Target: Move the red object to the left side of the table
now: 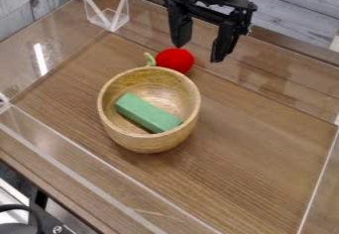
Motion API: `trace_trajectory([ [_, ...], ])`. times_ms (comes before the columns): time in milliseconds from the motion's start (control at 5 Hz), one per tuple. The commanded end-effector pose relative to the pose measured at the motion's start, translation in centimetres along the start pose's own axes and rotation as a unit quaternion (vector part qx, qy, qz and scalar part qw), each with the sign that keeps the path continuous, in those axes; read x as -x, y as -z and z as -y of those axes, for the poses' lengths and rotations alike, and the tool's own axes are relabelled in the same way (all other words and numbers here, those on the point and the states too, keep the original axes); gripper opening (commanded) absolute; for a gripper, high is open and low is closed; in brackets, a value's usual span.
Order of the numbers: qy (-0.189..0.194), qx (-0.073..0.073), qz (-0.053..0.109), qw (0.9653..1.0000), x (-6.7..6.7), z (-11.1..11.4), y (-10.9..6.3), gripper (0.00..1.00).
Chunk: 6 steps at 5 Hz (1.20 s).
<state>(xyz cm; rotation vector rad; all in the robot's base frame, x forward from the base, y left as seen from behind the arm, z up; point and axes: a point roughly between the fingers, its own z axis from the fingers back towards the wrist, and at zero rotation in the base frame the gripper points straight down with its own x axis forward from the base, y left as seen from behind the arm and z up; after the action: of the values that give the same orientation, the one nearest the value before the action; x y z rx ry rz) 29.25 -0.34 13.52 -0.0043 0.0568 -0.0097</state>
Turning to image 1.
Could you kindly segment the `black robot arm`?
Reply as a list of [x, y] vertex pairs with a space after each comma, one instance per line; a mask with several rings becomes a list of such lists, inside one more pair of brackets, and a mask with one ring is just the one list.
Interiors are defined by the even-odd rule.
[[211, 62], [221, 62], [234, 51], [240, 35], [250, 32], [258, 6], [250, 0], [164, 0], [171, 41], [181, 48], [192, 39], [193, 18], [219, 27]]

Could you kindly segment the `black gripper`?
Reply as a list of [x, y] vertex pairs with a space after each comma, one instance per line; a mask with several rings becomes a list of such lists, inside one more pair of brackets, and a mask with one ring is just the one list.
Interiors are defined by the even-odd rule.
[[240, 35], [250, 31], [256, 4], [250, 0], [165, 0], [172, 44], [181, 48], [192, 38], [192, 18], [219, 27], [211, 62], [221, 62], [234, 51]]

